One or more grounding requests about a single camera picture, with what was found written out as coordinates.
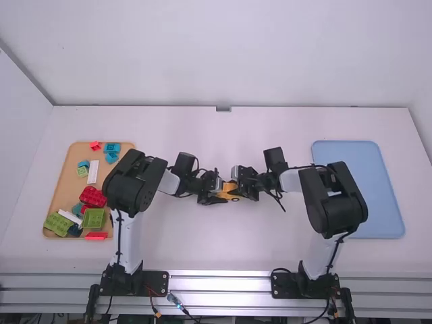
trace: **blue tray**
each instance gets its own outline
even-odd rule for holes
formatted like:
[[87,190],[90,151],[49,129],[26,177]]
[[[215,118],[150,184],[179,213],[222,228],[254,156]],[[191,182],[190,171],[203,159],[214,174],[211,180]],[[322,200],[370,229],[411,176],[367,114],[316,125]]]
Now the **blue tray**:
[[312,145],[312,155],[316,164],[344,161],[366,201],[369,218],[350,237],[400,238],[405,234],[392,183],[376,143],[318,140]]

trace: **wooden tray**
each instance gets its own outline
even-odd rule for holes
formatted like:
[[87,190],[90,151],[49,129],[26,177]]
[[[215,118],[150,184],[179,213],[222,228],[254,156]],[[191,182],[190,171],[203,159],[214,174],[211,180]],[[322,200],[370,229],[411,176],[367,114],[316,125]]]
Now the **wooden tray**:
[[[126,154],[126,152],[128,152],[128,150],[135,148],[135,146],[129,142],[112,141],[110,143],[121,144],[119,160]],[[103,181],[108,176],[108,173],[117,165],[117,162],[113,164],[108,164],[108,162],[106,162],[105,154],[103,153],[104,145],[105,143],[101,142],[102,149],[95,152],[90,148],[90,142],[75,142],[69,147],[47,216],[58,211],[59,209],[71,211],[72,207],[80,202],[79,196],[86,186],[94,186],[98,190],[102,189]],[[77,176],[76,169],[78,167],[78,163],[82,160],[99,160],[96,184],[87,184],[87,177],[79,178]],[[112,238],[113,227],[109,221],[109,212],[109,208],[105,207],[106,222],[101,232],[107,232],[108,238]],[[46,238],[81,240],[84,239],[84,237],[89,232],[93,231],[91,229],[84,229],[79,238],[75,238],[69,234],[65,238],[61,238],[54,234],[54,232],[43,227],[43,236]]]

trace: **lego brick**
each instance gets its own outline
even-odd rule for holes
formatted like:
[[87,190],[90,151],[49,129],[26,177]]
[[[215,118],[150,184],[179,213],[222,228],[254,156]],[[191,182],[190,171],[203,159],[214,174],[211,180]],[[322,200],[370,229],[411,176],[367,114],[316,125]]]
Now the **lego brick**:
[[118,143],[107,143],[103,147],[104,153],[120,153],[120,150],[122,149],[121,144]]
[[73,221],[75,224],[78,224],[78,226],[81,227],[82,220],[79,219],[78,217],[76,217],[74,214],[72,214],[68,211],[64,211],[63,209],[59,210],[59,214],[65,218],[69,219],[70,221]]
[[84,214],[81,214],[81,208],[84,206],[82,202],[79,202],[75,206],[72,207],[72,214],[74,214],[79,219],[82,219]]
[[90,232],[86,235],[86,240],[88,241],[103,241],[108,237],[107,232]]
[[97,150],[100,150],[102,147],[101,147],[101,144],[96,140],[96,141],[90,143],[90,148],[94,151],[97,151]]
[[80,195],[80,201],[92,207],[102,208],[107,203],[107,199],[103,196],[101,190],[97,190],[93,186],[84,188]]
[[105,155],[105,160],[107,160],[108,164],[113,164],[119,159],[119,156],[116,153],[107,153]]
[[82,218],[84,218],[84,214],[86,213],[86,209],[87,208],[94,208],[93,206],[90,206],[90,205],[82,205],[82,207],[81,207],[81,211],[80,211],[80,213],[81,213],[81,215],[82,215]]
[[90,161],[90,169],[88,170],[87,184],[96,183],[98,168],[99,168],[99,160]]
[[82,234],[83,229],[78,226],[78,224],[73,224],[67,230],[67,233],[75,238],[79,238]]
[[90,167],[90,161],[82,160],[81,162],[79,162],[78,167],[86,167],[88,169]]
[[45,219],[43,227],[64,238],[68,234],[69,227],[73,224],[73,221],[61,216],[59,213],[52,213]]
[[88,176],[87,168],[86,167],[77,168],[76,174],[78,174],[78,177],[80,177],[80,178]]
[[86,209],[83,228],[102,228],[105,224],[105,211],[102,208]]

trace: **yellow object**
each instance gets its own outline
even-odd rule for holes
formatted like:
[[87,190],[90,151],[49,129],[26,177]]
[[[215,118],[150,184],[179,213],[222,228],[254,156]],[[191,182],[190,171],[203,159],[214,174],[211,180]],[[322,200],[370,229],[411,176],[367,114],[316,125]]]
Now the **yellow object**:
[[216,194],[216,197],[224,198],[231,201],[239,201],[242,196],[236,194],[228,194],[231,190],[237,189],[237,183],[235,182],[224,182],[222,191]]

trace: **white wall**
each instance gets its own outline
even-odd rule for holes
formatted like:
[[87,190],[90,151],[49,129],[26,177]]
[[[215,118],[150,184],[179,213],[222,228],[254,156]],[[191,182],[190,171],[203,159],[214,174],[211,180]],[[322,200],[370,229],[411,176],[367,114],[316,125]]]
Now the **white wall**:
[[48,100],[0,49],[0,241],[52,108]]
[[0,2],[57,104],[408,106],[432,157],[432,1]]

